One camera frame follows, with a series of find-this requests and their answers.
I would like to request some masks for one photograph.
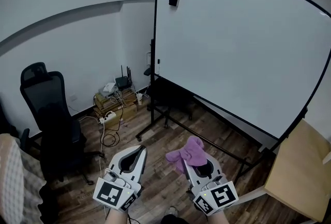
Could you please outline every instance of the wooden floor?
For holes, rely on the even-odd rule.
[[[260,156],[257,146],[198,106],[194,107],[191,121],[185,114],[179,112],[174,112],[173,116],[223,148],[238,156],[248,157],[248,161],[254,161]],[[120,143],[116,147],[104,147],[102,150],[106,155],[105,159],[101,159],[102,169],[109,165],[116,152],[139,144],[135,135],[149,121],[150,114],[143,108],[138,111],[135,118],[121,125]],[[194,208],[186,194],[188,182],[185,176],[177,172],[175,166],[165,159],[167,152],[184,146],[190,133],[174,123],[169,122],[169,125],[168,129],[164,129],[163,120],[161,120],[142,137],[141,144],[145,145],[148,151],[141,183],[145,189],[141,197],[130,207],[129,214],[141,224],[160,223],[166,209],[173,205],[179,210],[179,217],[189,223],[207,223],[204,214]],[[92,118],[85,118],[81,121],[81,127],[87,137],[86,151],[99,150],[102,126]],[[240,163],[207,144],[205,150],[219,160],[227,178],[234,180]],[[271,157],[262,162],[238,181],[236,190],[239,196],[264,184],[273,160],[274,157]],[[98,157],[86,167],[86,172],[90,179],[97,181],[100,176]],[[92,199],[95,186],[87,185],[81,175],[67,175],[64,182],[53,182],[52,187],[57,194],[61,209],[58,223],[104,223],[104,208]],[[296,224],[306,220],[305,217],[268,195],[233,206],[225,211],[225,215],[230,224]]]

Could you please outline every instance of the wooden table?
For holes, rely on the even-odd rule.
[[[264,186],[239,197],[241,204],[268,194],[302,215],[322,222],[331,192],[330,143],[301,120],[285,139]]]

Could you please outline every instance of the black mesh chair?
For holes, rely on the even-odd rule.
[[[86,138],[68,111],[62,74],[47,72],[42,62],[34,63],[22,71],[20,90],[42,131],[40,164],[44,176],[55,175],[63,181],[67,171],[77,169],[92,185],[82,166],[87,157],[104,154],[84,152]]]

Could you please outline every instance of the whiteboard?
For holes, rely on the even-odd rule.
[[[308,1],[156,0],[155,72],[280,138],[329,60],[331,18]]]

